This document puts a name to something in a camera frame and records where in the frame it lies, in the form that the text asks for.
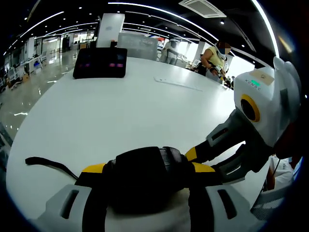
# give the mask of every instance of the black ceiling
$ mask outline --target black ceiling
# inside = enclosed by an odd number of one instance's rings
[[[182,7],[178,3],[181,0],[124,0],[122,2],[131,2],[138,3],[143,5],[149,5],[153,7],[157,7],[160,9],[164,9],[175,14],[178,14],[207,30],[212,35],[217,37],[219,40],[223,40],[229,43],[232,47],[235,47],[239,50],[242,50],[246,53],[257,57],[268,64],[272,64],[272,58],[275,55],[273,43],[271,41],[269,32],[266,28],[262,17],[259,12],[256,10],[251,0],[238,0],[238,1],[230,1],[230,0],[209,0],[212,4],[218,7],[224,14],[227,15],[227,18],[203,18],[198,14],[188,10],[185,7]],[[29,14],[37,3],[35,10],[32,12],[31,17]],[[7,22],[3,24],[2,38],[1,38],[1,52],[2,54],[8,50],[9,46],[17,39],[19,36],[27,31],[29,28],[34,26],[36,23],[41,20],[54,15],[58,12],[64,11],[64,13],[57,15],[41,24],[36,26],[30,32],[25,34],[22,39],[19,39],[16,44],[11,48],[13,49],[15,46],[21,46],[21,41],[26,40],[33,34],[34,36],[42,36],[46,34],[46,31],[52,32],[54,30],[60,29],[76,24],[82,23],[91,23],[98,22],[96,19],[98,15],[102,17],[103,13],[116,13],[120,11],[121,13],[126,14],[126,23],[135,23],[135,24],[145,24],[147,26],[164,29],[175,34],[183,35],[185,34],[188,38],[198,38],[195,34],[185,30],[184,28],[178,27],[177,25],[170,23],[166,20],[175,22],[177,24],[183,25],[188,29],[198,33],[203,36],[207,40],[212,43],[216,42],[214,38],[212,38],[207,33],[202,30],[196,28],[195,26],[179,19],[169,14],[156,11],[149,8],[131,6],[131,5],[111,5],[107,4],[107,1],[84,1],[84,0],[75,0],[75,1],[67,1],[67,0],[31,0],[27,3],[6,3],[10,4],[8,6],[3,7],[2,10],[8,9],[13,12],[11,15],[14,18],[11,21],[5,18],[5,16],[1,16],[2,22]],[[266,3],[268,9],[274,10],[275,7],[270,3]],[[143,13],[143,14],[134,14],[134,13],[126,13],[126,11]],[[166,20],[161,20],[155,17],[148,17],[148,15],[158,16],[164,18]],[[224,19],[225,24],[221,25],[220,20]],[[138,26],[134,25],[125,25],[127,28],[137,29]],[[79,27],[79,29],[90,29],[90,25],[85,25]],[[166,35],[162,31],[157,31],[162,35]]]

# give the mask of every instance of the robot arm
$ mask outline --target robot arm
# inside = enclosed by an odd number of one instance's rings
[[[275,153],[274,146],[296,120],[301,84],[290,62],[274,57],[275,70],[264,67],[235,79],[236,109],[218,125],[207,140],[187,153],[189,161],[212,160],[230,147],[245,141],[229,159],[213,168],[222,182],[240,181],[250,170],[258,172]]]

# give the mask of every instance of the round white table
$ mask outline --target round white table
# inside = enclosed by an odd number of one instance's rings
[[[188,87],[155,81],[158,78]],[[89,165],[108,162],[139,147],[171,146],[185,154],[203,142],[234,109],[233,91],[165,63],[128,58],[123,79],[75,80],[71,71],[39,99],[22,123],[8,160],[7,190],[26,218],[37,218],[45,210],[46,201],[65,185],[74,184],[74,180],[52,168],[27,166],[25,158],[38,156],[57,161],[79,175]],[[210,164],[228,158],[237,148]],[[233,184],[250,206],[267,171],[268,163],[260,172],[249,172],[244,181]],[[154,225],[159,230],[179,223],[189,214],[187,197],[188,192],[181,191],[173,207],[142,220],[115,218],[109,211],[106,231],[128,228],[130,220],[138,225],[131,226],[132,231],[153,231]],[[149,229],[141,226],[149,224]]]

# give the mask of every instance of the cable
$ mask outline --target cable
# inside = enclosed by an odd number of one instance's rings
[[[63,170],[65,173],[69,174],[70,176],[72,176],[75,180],[78,179],[77,175],[75,175],[64,164],[54,162],[54,161],[51,161],[49,159],[45,159],[45,158],[41,158],[41,157],[30,157],[30,158],[25,159],[25,163],[27,165],[38,164],[38,165],[51,166],[51,167],[54,167],[54,168],[58,168],[58,169]]]
[[[279,159],[278,164],[277,164],[277,166],[276,166],[276,168],[275,168],[275,171],[274,171],[274,173],[272,174],[271,178],[275,175],[276,170],[277,170],[277,168],[278,168],[278,166],[279,166],[280,160],[281,160],[281,159]]]

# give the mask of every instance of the tablet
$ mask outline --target tablet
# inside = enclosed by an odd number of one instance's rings
[[[126,74],[125,48],[96,47],[81,49],[75,63],[73,77],[123,78]]]

